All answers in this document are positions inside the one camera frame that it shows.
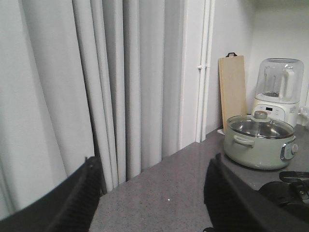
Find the black object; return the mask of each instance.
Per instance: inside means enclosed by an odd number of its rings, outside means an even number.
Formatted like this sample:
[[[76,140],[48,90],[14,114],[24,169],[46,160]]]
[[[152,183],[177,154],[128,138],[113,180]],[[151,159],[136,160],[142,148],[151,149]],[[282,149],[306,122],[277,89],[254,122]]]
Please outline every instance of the black object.
[[[236,53],[235,52],[229,52],[228,54],[227,54],[227,56],[226,57],[236,57],[237,55],[236,55]]]
[[[98,206],[102,165],[91,157],[35,203],[0,221],[1,232],[87,232]]]
[[[259,192],[297,218],[309,223],[309,173],[281,172],[280,179],[263,185]]]
[[[216,232],[309,231],[309,224],[239,179],[222,163],[220,154],[209,163],[204,202]]]

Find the pot handle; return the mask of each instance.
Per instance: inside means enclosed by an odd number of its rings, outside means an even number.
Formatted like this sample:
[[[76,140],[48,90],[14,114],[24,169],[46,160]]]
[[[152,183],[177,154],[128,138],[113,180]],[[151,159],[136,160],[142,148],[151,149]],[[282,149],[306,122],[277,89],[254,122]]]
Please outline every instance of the pot handle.
[[[244,138],[241,138],[237,135],[234,135],[233,139],[238,144],[241,144],[241,145],[244,145],[244,146],[254,147],[254,141],[253,140],[244,139]]]

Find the gray countertop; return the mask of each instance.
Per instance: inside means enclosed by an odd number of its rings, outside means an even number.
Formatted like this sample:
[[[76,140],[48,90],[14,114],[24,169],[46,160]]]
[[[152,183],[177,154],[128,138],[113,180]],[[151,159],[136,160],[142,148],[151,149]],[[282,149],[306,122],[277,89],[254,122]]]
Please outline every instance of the gray countertop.
[[[296,127],[299,152],[284,169],[258,171],[224,156],[223,162],[253,189],[279,180],[279,172],[309,171],[309,132]],[[211,226],[203,188],[210,159],[222,151],[224,135],[211,132],[101,197],[91,232],[201,232]]]

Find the cooking pot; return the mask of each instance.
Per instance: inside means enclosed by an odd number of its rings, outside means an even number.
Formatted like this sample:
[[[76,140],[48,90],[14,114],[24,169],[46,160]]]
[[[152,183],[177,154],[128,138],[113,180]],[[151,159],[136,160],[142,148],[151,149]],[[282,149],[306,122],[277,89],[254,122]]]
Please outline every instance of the cooking pot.
[[[253,116],[234,116],[227,120],[223,149],[244,166],[273,170],[285,167],[298,151],[294,128],[269,118],[264,111]]]

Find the cutting board handle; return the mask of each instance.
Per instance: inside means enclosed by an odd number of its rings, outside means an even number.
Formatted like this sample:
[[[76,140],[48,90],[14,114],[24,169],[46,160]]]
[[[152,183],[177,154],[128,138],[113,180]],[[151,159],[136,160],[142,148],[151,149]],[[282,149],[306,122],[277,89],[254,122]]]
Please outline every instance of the cutting board handle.
[[[237,54],[235,52],[229,52],[226,57],[236,57],[236,56]]]

